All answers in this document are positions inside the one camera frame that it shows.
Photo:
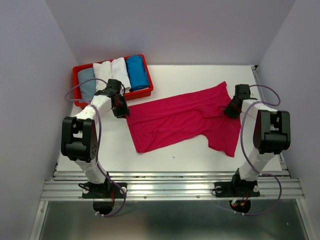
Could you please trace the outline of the pink t-shirt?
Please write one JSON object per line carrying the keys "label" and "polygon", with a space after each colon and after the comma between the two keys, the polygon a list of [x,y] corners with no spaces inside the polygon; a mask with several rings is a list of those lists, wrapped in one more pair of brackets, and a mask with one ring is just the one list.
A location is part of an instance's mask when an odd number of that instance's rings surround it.
{"label": "pink t-shirt", "polygon": [[208,147],[234,157],[241,121],[224,114],[227,83],[130,106],[127,125],[138,153],[148,153],[203,135]]}

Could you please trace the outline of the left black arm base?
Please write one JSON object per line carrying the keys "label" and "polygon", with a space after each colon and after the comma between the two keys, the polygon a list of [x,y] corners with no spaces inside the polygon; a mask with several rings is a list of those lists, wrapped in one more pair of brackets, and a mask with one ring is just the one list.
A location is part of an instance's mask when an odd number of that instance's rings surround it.
{"label": "left black arm base", "polygon": [[83,199],[124,199],[123,192],[110,181],[105,183],[95,184],[91,182],[79,183],[78,186],[82,189]]}

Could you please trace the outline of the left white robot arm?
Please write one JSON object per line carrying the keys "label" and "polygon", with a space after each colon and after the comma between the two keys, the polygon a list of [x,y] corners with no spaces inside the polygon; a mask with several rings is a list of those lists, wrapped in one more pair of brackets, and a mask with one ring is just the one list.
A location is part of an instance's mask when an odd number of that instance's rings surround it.
{"label": "left white robot arm", "polygon": [[99,81],[105,84],[98,90],[92,100],[80,98],[68,102],[86,103],[84,109],[62,121],[61,154],[75,162],[85,173],[87,181],[94,184],[94,191],[100,197],[111,193],[111,184],[107,182],[107,171],[99,163],[99,150],[102,137],[102,116],[109,111],[118,119],[125,119],[130,110],[125,99],[125,86],[116,79],[105,81],[100,78],[86,80],[85,83]]}

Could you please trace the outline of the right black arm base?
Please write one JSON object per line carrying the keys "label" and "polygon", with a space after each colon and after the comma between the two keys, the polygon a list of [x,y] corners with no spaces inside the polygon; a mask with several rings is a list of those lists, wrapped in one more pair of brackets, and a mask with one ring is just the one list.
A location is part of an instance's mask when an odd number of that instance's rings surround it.
{"label": "right black arm base", "polygon": [[211,193],[217,198],[259,197],[258,182],[242,180],[238,174],[231,181],[217,181]]}

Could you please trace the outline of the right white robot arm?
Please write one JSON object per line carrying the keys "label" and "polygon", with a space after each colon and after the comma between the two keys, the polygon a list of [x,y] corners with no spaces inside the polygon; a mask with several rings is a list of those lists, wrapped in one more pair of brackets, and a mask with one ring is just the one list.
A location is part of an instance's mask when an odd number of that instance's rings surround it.
{"label": "right white robot arm", "polygon": [[[251,96],[252,87],[261,87],[275,94],[277,103],[259,101]],[[291,144],[291,117],[285,110],[277,110],[281,98],[271,87],[257,84],[238,84],[232,100],[224,109],[224,114],[231,119],[238,119],[243,114],[240,127],[240,146],[245,163],[237,170],[237,179],[230,182],[231,192],[242,195],[248,190],[248,183],[258,180],[267,163],[287,150]],[[255,120],[253,130],[253,149],[250,154],[245,151],[243,133],[246,118]]]}

